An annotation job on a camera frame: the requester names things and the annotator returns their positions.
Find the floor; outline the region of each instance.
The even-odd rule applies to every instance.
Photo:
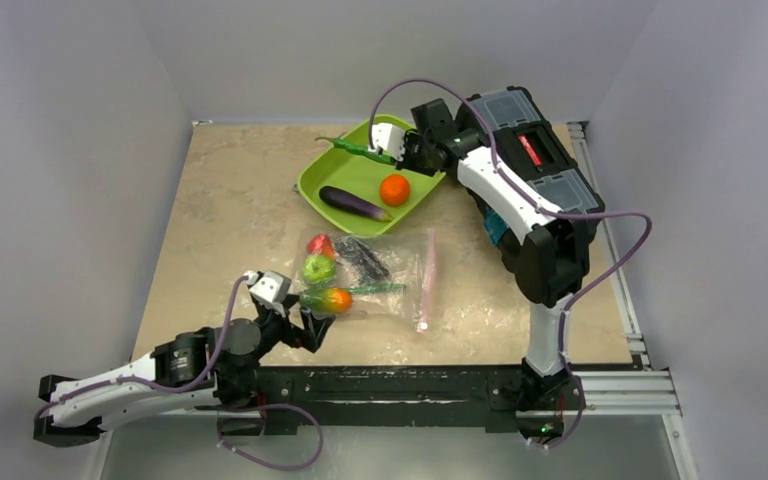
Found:
[[[677,480],[667,432],[658,416],[585,417],[575,435],[548,453],[530,450],[519,434],[479,428],[324,427],[316,463],[284,473],[217,449],[214,419],[154,417],[118,429],[101,478],[474,480]],[[300,463],[315,450],[316,431],[234,441],[272,462]]]
[[[303,232],[329,225],[292,185],[327,144],[351,126],[198,126],[182,172],[134,354],[178,333],[222,322],[232,282],[245,270],[290,275]],[[571,151],[565,126],[556,133]],[[490,244],[472,199],[446,179],[393,229],[436,231],[437,281],[429,329],[400,318],[341,318],[315,355],[283,345],[267,365],[519,363],[528,344],[528,302]],[[608,266],[601,239],[588,278]],[[246,295],[234,316],[253,318]],[[610,282],[573,310],[574,363],[626,363],[628,344]]]

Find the toy fruit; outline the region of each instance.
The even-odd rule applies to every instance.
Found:
[[[308,285],[328,284],[336,275],[336,262],[321,253],[308,255],[302,267],[302,278]]]
[[[361,283],[376,283],[390,276],[390,271],[381,263],[369,245],[352,236],[340,237],[334,242],[340,257],[361,272]]]
[[[352,294],[342,288],[312,288],[299,295],[299,304],[319,313],[346,313],[352,307]]]
[[[334,245],[331,243],[331,239],[328,235],[325,235],[324,233],[320,233],[308,242],[307,253],[321,253],[331,260],[337,259],[337,252],[334,250]]]
[[[410,197],[410,182],[407,178],[394,173],[381,181],[378,193],[381,195],[381,200],[391,207],[404,205]]]

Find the red label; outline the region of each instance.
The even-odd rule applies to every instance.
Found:
[[[528,137],[525,135],[520,135],[517,138],[519,138],[519,143],[522,144],[522,148],[524,148],[525,151],[528,152],[528,156],[531,157],[531,163],[533,163],[535,167],[543,165],[543,160],[540,160],[540,156],[537,155],[534,147],[531,146],[531,142],[528,141]]]

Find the green chili pepper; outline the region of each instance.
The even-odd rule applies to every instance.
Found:
[[[328,140],[331,142],[332,145],[334,145],[334,148],[339,148],[340,150],[345,150],[352,155],[359,155],[362,157],[366,157],[373,162],[383,163],[384,165],[393,165],[393,157],[387,155],[387,154],[378,154],[375,152],[370,152],[369,149],[366,147],[366,145],[359,145],[357,143],[349,142],[348,140],[343,140],[340,137],[316,137],[316,140]]]
[[[394,292],[396,290],[403,290],[405,287],[407,287],[407,285],[404,283],[385,283],[383,285],[347,288],[346,290],[352,295],[367,295],[370,293]]]

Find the black toy vegetable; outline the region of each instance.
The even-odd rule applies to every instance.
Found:
[[[363,279],[361,284],[380,282],[390,276],[390,271],[375,256],[369,246],[355,237],[340,237],[334,242],[334,249],[340,256],[357,267]]]

